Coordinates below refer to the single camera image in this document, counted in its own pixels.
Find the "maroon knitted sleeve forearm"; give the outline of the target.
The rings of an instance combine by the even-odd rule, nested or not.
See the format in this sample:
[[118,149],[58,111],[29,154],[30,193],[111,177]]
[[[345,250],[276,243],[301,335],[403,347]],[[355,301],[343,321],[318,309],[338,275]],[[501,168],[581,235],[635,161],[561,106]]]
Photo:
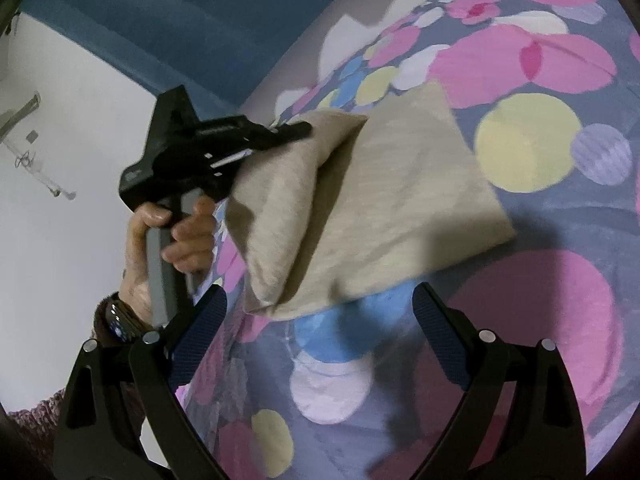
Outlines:
[[[119,300],[117,292],[104,298],[93,315],[91,337],[104,346],[119,343],[106,320],[106,310],[114,300]],[[30,410],[8,413],[9,428],[15,432],[17,444],[47,472],[52,471],[54,439],[64,396],[65,388],[62,388]]]

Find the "person's left hand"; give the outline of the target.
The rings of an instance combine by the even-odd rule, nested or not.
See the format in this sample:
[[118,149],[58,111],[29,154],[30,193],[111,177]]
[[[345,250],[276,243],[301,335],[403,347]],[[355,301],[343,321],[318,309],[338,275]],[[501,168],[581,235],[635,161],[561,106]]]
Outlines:
[[[213,263],[215,246],[214,218],[216,203],[208,196],[200,196],[192,214],[171,228],[172,243],[160,252],[163,262],[180,273],[207,273]],[[152,228],[167,226],[171,212],[152,203],[139,206],[128,222],[125,246],[125,271],[118,296],[140,320],[152,322],[146,234]]]

